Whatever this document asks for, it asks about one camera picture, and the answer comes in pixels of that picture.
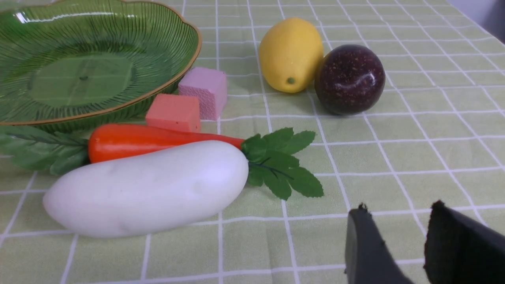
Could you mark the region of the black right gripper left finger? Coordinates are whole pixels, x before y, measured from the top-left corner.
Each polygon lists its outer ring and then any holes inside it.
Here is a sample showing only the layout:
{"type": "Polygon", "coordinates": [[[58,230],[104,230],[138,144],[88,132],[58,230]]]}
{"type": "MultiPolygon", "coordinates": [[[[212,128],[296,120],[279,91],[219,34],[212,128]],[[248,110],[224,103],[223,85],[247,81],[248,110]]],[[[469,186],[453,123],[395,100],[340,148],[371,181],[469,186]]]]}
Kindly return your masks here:
{"type": "Polygon", "coordinates": [[[349,284],[411,284],[399,268],[364,203],[348,212],[345,249],[349,284]]]}

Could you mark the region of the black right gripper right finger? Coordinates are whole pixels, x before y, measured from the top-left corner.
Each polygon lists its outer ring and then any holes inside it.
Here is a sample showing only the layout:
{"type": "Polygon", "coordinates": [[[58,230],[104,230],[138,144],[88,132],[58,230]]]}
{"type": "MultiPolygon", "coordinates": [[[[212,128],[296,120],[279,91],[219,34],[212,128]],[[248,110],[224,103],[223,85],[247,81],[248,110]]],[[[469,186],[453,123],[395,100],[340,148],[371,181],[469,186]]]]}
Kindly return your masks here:
{"type": "Polygon", "coordinates": [[[503,284],[505,238],[437,201],[431,206],[424,270],[432,284],[503,284]]]}

